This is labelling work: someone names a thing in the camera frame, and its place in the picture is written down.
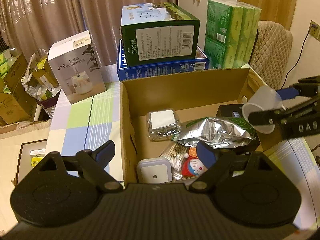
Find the translucent plastic cup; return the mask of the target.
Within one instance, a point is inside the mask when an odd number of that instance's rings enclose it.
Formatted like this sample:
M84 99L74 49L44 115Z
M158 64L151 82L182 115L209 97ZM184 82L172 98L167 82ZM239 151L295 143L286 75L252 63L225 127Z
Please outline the translucent plastic cup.
M248 117L253 112L268 111L272 109L280 109L282 107L280 95L271 87L261 86L255 94L242 107L244 119L257 131L263 134L271 134L275 125L268 123L267 125L254 126L249 122Z

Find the Doraemon toy figure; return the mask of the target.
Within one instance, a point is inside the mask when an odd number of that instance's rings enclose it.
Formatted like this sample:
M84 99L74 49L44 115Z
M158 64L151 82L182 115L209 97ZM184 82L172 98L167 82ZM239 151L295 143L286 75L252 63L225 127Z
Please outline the Doraemon toy figure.
M202 161L197 157L196 148L190 147L184 155L181 174L184 177L200 176L207 171Z

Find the silver foil bag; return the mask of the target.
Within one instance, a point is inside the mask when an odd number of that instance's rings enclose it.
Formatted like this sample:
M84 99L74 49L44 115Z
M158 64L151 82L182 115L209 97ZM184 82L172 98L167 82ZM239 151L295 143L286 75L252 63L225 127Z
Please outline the silver foil bag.
M202 141L212 148L237 148L257 139L257 133L244 118L210 116L184 122L172 139L188 147Z

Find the black box in carton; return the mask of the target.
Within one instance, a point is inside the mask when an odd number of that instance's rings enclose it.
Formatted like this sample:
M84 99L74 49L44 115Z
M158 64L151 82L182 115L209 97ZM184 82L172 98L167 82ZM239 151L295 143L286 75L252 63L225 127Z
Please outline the black box in carton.
M243 104L220 105L216 117L243 118L242 107Z

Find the checkered tablecloth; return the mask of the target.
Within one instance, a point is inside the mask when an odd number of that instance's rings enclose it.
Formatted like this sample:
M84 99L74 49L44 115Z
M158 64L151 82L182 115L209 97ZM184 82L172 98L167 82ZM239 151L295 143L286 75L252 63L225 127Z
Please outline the checkered tablecloth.
M107 90L94 97L70 104L64 93L57 101L46 151L73 155L88 148L95 150L114 141L116 154L105 168L124 182L120 143L120 83L106 84ZM301 229L319 228L319 168L303 138L282 141L265 154L293 181L302 194L302 205L295 218Z

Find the cotton swab pack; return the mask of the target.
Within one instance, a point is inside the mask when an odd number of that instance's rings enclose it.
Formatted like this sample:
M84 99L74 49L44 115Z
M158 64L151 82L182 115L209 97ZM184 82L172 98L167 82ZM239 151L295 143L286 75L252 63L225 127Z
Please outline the cotton swab pack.
M189 149L190 147L173 141L160 154L160 157L167 159L170 163L173 181L183 178L182 166L189 157Z

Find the quilted beige chair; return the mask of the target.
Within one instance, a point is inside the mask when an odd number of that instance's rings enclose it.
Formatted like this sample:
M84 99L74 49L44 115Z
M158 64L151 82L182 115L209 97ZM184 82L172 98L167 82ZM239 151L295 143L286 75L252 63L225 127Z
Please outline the quilted beige chair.
M280 88L285 75L293 36L281 24L259 21L249 65L274 89Z

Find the white rectangular case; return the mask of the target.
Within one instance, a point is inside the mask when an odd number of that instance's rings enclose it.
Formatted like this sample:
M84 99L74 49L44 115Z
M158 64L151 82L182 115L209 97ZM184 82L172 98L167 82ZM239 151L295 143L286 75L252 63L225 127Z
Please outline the white rectangular case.
M143 159L137 164L139 183L161 184L172 181L171 164L164 157Z

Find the tray with small items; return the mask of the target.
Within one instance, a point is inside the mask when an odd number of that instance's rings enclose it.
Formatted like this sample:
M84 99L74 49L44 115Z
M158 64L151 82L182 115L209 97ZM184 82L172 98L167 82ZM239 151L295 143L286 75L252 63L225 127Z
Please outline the tray with small items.
M45 156L47 139L25 142L21 145L16 170L18 184Z

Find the foil wrapped white packet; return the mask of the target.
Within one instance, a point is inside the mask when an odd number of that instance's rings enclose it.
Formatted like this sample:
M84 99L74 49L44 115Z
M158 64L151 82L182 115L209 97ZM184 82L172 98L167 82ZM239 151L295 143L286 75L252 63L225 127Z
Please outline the foil wrapped white packet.
M178 115L170 108L149 112L146 116L146 127L151 141L170 140L182 130Z

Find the brown cardboard box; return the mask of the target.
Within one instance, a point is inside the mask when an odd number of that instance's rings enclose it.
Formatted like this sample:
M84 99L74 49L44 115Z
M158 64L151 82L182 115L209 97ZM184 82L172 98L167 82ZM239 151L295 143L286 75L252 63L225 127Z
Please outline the brown cardboard box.
M249 66L210 69L123 81L120 84L120 141L124 183L138 180L142 159L159 157L168 141L151 142L146 115L173 109L181 122L215 116L219 106L250 99L266 82Z

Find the blue flat box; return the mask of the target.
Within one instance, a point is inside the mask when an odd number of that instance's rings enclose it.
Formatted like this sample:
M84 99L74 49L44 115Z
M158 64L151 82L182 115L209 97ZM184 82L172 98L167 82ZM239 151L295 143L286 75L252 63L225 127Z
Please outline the blue flat box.
M161 62L129 67L126 62L122 39L119 40L119 53L117 59L117 74L119 81L183 72L203 71L208 68L209 58L199 46L197 46L196 57L191 60Z

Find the green tissue pack bundle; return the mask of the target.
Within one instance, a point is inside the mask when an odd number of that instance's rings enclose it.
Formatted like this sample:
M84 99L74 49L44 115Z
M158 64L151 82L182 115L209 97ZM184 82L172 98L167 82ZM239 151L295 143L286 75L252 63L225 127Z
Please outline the green tissue pack bundle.
M244 2L209 0L204 52L210 69L240 68L249 62L261 8Z

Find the cardboard box at left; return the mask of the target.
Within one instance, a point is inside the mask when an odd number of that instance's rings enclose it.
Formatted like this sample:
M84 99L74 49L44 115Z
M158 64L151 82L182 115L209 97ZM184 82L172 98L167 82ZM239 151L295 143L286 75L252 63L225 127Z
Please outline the cardboard box at left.
M21 78L27 70L22 53L17 56L4 78L1 78L1 118L7 124L34 119L37 103L26 93Z

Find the white plastic trash bag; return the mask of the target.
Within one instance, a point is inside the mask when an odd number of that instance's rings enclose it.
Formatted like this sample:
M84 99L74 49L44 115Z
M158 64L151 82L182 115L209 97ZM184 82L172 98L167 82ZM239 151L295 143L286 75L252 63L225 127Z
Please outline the white plastic trash bag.
M53 118L61 86L53 74L47 56L39 59L33 53L22 77L22 85L26 93Z

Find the white humidifier box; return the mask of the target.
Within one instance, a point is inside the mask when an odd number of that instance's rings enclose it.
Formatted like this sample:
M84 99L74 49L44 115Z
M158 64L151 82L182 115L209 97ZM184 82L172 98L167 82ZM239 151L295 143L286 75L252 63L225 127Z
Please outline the white humidifier box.
M54 43L48 63L71 104L106 90L87 30Z

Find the green printed carton box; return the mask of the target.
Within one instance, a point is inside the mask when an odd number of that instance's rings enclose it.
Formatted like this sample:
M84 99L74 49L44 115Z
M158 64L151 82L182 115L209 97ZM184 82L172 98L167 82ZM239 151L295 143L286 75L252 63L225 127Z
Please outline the green printed carton box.
M175 3L123 6L120 28L129 67L196 55L200 20Z

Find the beige curtain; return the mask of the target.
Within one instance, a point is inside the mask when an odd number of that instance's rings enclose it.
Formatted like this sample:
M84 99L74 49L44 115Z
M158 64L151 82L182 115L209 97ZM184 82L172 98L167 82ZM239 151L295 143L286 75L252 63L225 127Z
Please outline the beige curtain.
M1 0L1 37L26 58L46 55L58 41L89 31L97 61L114 64L125 5L177 0Z

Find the wall power socket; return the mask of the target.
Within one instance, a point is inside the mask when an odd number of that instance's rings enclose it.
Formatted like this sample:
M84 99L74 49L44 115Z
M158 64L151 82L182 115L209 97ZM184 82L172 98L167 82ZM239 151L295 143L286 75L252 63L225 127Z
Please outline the wall power socket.
M315 38L316 40L319 39L319 32L320 32L320 26L313 20L310 21L309 26L309 35Z

